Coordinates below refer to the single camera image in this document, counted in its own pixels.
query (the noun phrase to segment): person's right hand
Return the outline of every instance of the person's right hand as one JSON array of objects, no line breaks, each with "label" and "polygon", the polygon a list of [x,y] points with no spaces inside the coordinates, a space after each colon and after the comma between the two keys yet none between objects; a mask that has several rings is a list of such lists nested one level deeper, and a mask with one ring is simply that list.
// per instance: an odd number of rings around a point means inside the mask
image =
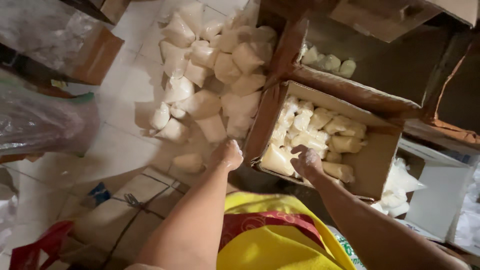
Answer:
[{"label": "person's right hand", "polygon": [[242,152],[235,140],[221,143],[210,156],[208,167],[222,167],[228,171],[236,170],[243,162]]},{"label": "person's right hand", "polygon": [[299,153],[298,158],[290,160],[295,171],[308,181],[314,182],[319,175],[325,175],[322,168],[322,159],[312,148],[299,145],[292,149],[292,154]]}]

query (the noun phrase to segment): powder-covered hand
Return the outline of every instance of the powder-covered hand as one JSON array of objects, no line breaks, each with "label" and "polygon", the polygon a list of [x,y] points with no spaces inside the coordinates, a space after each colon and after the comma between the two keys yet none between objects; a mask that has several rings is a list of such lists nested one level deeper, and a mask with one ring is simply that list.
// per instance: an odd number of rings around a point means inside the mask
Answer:
[{"label": "powder-covered hand", "polygon": [[208,167],[222,167],[228,171],[236,170],[243,162],[242,151],[236,140],[221,143],[210,156]]},{"label": "powder-covered hand", "polygon": [[292,149],[292,154],[300,153],[298,158],[290,160],[295,171],[301,176],[305,177],[310,182],[314,182],[319,174],[325,175],[322,168],[322,159],[312,148],[307,148],[304,145],[299,145]]}]

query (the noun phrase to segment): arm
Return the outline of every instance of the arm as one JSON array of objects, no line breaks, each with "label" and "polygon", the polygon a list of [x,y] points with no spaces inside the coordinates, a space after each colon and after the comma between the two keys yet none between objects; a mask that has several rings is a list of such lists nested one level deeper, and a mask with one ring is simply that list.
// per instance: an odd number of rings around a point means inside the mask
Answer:
[{"label": "arm", "polygon": [[166,270],[215,269],[228,172],[242,161],[236,141],[221,144],[197,185],[153,232],[136,262]]},{"label": "arm", "polygon": [[307,178],[360,260],[371,270],[458,269],[459,265],[433,243],[360,201],[325,174],[313,149],[300,145],[292,153],[295,170]]}]

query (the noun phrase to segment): yellow apron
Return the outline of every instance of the yellow apron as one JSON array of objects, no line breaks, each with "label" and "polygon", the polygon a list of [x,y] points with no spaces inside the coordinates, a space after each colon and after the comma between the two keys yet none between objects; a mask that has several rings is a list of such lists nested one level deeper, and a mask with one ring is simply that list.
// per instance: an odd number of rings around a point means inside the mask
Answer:
[{"label": "yellow apron", "polygon": [[246,192],[234,192],[226,197],[225,215],[271,211],[308,215],[323,247],[294,226],[265,225],[244,229],[221,248],[217,269],[355,270],[327,226],[295,197]]}]

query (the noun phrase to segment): tiled floor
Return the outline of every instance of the tiled floor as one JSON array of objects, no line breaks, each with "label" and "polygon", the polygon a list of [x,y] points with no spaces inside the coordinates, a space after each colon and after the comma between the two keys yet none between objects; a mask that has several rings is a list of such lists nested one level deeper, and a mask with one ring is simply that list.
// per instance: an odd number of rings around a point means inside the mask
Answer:
[{"label": "tiled floor", "polygon": [[[204,20],[226,18],[235,7],[248,0],[200,0],[205,8]],[[163,63],[158,42],[159,27],[165,24],[164,14],[180,0],[132,0],[112,33],[125,40],[101,86],[70,85],[74,94],[93,91],[102,125],[86,156],[47,153],[36,162],[27,160],[4,164],[15,188],[20,192],[17,224],[4,253],[0,270],[7,269],[12,248],[35,241],[55,221],[78,216],[88,209],[79,205],[83,196],[99,182],[111,192],[120,189],[139,174],[146,165],[153,165],[179,180],[193,184],[195,178],[171,168],[174,156],[201,151],[205,157],[211,150],[194,129],[195,140],[186,146],[145,136],[148,115],[158,106],[165,85]],[[217,82],[206,85],[221,91]],[[65,269],[57,264],[53,269]]]}]

